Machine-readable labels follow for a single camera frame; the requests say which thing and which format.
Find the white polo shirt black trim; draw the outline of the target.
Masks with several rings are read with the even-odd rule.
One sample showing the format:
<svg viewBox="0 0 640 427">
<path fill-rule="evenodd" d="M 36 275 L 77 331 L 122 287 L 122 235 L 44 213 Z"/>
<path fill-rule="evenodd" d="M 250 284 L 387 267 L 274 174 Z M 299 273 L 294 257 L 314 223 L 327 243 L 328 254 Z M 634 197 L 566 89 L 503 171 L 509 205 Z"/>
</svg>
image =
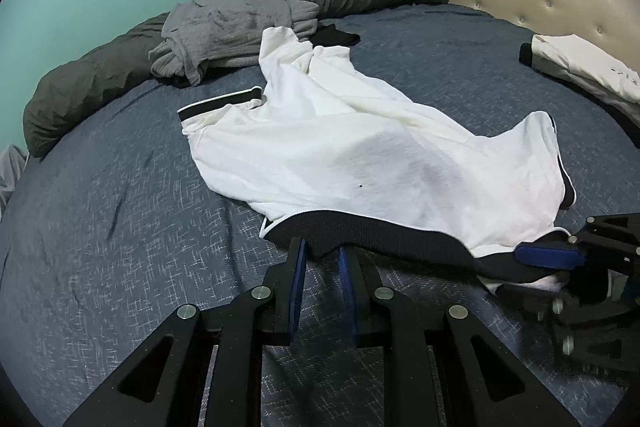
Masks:
<svg viewBox="0 0 640 427">
<path fill-rule="evenodd" d="M 514 256 L 562 239 L 556 216 L 576 199 L 547 113 L 476 135 L 357 72 L 344 46 L 285 27 L 265 30 L 258 61 L 264 87 L 184 106 L 179 118 L 206 185 L 260 213 L 263 239 L 448 265 L 491 291 L 560 289 L 558 271 Z"/>
</svg>

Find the folded white clothes stack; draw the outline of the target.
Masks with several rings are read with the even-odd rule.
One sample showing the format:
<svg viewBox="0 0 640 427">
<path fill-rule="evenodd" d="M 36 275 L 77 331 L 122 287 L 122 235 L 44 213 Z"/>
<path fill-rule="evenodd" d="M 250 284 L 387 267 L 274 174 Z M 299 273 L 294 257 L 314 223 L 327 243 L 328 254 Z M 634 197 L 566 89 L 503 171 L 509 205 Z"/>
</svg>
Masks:
<svg viewBox="0 0 640 427">
<path fill-rule="evenodd" d="M 639 120 L 639 73 L 578 35 L 533 35 L 520 46 L 518 59 L 539 74 L 568 82 Z"/>
</svg>

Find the blue patterned bed sheet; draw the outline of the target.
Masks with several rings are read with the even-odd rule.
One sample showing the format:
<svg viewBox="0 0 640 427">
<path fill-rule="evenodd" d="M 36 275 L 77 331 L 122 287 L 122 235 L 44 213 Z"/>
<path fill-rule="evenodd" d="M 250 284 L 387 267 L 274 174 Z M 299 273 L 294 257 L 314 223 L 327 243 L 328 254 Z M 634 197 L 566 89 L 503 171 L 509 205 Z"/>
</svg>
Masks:
<svg viewBox="0 0 640 427">
<path fill-rule="evenodd" d="M 590 215 L 639 211 L 639 150 L 605 109 L 518 62 L 532 34 L 454 5 L 345 17 L 360 35 L 352 64 L 475 134 L 496 135 L 533 110 L 558 128 L 578 229 Z M 1 220 L 1 364 L 43 426 L 73 410 L 183 303 L 213 308 L 280 262 L 262 217 L 209 191 L 177 110 L 264 85 L 244 68 L 196 88 L 145 81 L 85 120 L 42 161 L 29 159 Z M 462 303 L 572 413 L 602 426 L 628 378 L 554 364 L 549 335 L 478 284 L 373 258 L 383 280 L 437 310 Z M 335 258 L 309 262 L 291 348 L 268 348 L 264 426 L 383 426 L 382 352 L 354 347 Z"/>
</svg>

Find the dark grey rolled duvet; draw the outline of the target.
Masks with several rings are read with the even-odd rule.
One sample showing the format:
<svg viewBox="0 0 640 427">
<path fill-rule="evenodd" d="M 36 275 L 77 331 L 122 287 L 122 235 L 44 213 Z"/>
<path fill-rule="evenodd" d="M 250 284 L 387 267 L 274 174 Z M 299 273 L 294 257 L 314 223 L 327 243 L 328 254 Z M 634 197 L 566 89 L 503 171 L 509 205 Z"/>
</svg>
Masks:
<svg viewBox="0 0 640 427">
<path fill-rule="evenodd" d="M 326 18 L 367 13 L 404 4 L 444 4 L 448 0 L 306 0 L 320 6 L 318 23 Z M 78 60 L 44 75 L 23 113 L 27 150 L 43 158 L 66 133 L 152 77 L 149 52 L 162 42 L 160 33 L 169 13 L 137 24 Z M 186 78 L 157 78 L 177 87 Z"/>
</svg>

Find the black garment under grey cloth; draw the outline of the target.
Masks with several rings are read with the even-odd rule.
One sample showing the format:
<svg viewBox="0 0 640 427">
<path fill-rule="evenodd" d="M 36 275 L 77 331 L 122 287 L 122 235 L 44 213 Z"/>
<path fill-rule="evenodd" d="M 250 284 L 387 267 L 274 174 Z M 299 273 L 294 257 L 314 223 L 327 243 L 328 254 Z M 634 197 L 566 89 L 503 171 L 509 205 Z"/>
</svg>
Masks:
<svg viewBox="0 0 640 427">
<path fill-rule="evenodd" d="M 316 32 L 309 37 L 309 41 L 314 46 L 356 46 L 360 43 L 360 35 L 351 32 L 342 31 L 336 28 L 334 24 L 319 25 Z"/>
</svg>

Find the light grey crumpled garment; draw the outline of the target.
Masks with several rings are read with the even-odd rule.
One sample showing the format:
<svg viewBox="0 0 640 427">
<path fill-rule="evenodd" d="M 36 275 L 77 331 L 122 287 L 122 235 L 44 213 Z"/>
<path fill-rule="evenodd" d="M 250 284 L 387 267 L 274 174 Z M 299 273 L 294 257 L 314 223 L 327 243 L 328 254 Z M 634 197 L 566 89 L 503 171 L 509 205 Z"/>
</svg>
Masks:
<svg viewBox="0 0 640 427">
<path fill-rule="evenodd" d="M 162 42 L 149 52 L 152 75 L 183 77 L 191 86 L 211 67 L 258 62 L 262 32 L 288 27 L 302 39 L 318 27 L 320 6 L 306 0 L 191 0 L 177 4 L 163 24 Z"/>
</svg>

